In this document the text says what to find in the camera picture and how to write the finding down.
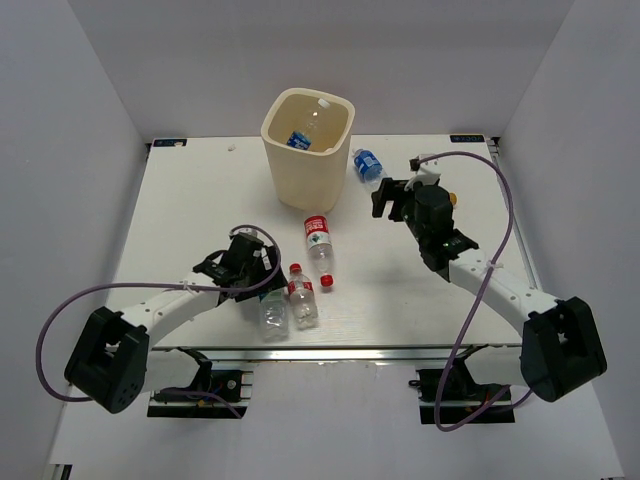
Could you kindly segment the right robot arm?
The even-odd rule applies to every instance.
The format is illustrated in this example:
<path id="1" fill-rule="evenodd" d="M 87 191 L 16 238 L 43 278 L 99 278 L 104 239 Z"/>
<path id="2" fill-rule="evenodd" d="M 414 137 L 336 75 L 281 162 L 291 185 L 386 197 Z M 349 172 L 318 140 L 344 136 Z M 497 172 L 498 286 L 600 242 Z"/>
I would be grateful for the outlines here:
<path id="1" fill-rule="evenodd" d="M 560 300 L 496 267 L 478 244 L 454 226 L 444 188 L 422 181 L 383 179 L 372 195 L 372 215 L 389 206 L 390 220 L 404 222 L 427 268 L 471 294 L 520 336 L 520 347 L 478 347 L 453 362 L 453 390 L 472 399 L 488 384 L 530 388 L 554 402 L 604 374 L 607 361 L 589 305 Z"/>

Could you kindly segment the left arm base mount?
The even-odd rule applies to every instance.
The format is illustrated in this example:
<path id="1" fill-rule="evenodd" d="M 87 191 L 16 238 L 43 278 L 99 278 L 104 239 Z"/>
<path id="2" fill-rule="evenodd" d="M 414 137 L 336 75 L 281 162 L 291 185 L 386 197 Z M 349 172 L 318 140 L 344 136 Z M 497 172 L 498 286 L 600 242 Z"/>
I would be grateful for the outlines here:
<path id="1" fill-rule="evenodd" d="M 144 389 L 149 418 L 241 419 L 247 412 L 253 373 L 221 364 L 194 349 L 153 351 Z"/>

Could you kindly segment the crushed blue label bottle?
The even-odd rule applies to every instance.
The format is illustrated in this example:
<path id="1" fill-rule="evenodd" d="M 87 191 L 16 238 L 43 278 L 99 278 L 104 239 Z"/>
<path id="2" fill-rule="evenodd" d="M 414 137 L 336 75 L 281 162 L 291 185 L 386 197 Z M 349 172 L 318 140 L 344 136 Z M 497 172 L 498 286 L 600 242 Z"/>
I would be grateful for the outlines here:
<path id="1" fill-rule="evenodd" d="M 299 150 L 309 150 L 316 144 L 319 135 L 325 130 L 327 113 L 331 104 L 319 98 L 296 120 L 286 145 Z"/>

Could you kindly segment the green white label bottle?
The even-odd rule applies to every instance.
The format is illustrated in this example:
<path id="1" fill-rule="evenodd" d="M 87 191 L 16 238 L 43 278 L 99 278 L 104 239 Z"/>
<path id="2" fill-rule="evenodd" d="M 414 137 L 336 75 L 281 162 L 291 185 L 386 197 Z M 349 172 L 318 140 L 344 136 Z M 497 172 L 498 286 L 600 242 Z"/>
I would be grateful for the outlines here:
<path id="1" fill-rule="evenodd" d="M 284 340 L 289 336 L 289 310 L 284 289 L 273 290 L 259 297 L 259 327 L 266 342 Z"/>

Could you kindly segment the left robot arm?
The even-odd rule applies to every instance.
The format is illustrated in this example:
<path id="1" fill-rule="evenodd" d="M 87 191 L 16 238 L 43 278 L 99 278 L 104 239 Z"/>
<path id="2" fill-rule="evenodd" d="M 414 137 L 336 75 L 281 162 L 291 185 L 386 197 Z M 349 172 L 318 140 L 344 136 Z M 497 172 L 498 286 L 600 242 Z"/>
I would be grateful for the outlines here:
<path id="1" fill-rule="evenodd" d="M 230 240 L 228 249 L 208 255 L 176 286 L 164 286 L 158 295 L 118 311 L 95 310 L 67 363 L 66 380 L 112 414 L 143 392 L 172 400 L 216 400 L 208 357 L 193 348 L 159 351 L 156 346 L 227 300 L 241 302 L 285 287 L 276 244 L 245 232 Z"/>

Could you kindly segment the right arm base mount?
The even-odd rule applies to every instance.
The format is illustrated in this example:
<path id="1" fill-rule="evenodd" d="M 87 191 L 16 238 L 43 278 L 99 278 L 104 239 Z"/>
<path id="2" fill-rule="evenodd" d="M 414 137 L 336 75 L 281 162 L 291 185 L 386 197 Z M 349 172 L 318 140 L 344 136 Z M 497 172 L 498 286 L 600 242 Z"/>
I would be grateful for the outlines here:
<path id="1" fill-rule="evenodd" d="M 434 425 L 434 407 L 441 370 L 421 369 L 408 386 L 418 395 L 420 421 L 423 425 Z M 453 367 L 442 395 L 440 418 L 446 425 L 455 424 L 474 413 L 496 395 L 498 384 L 477 384 L 466 370 Z M 472 424 L 512 424 L 515 414 L 510 408 L 511 392 L 507 391 L 485 413 L 471 421 Z"/>

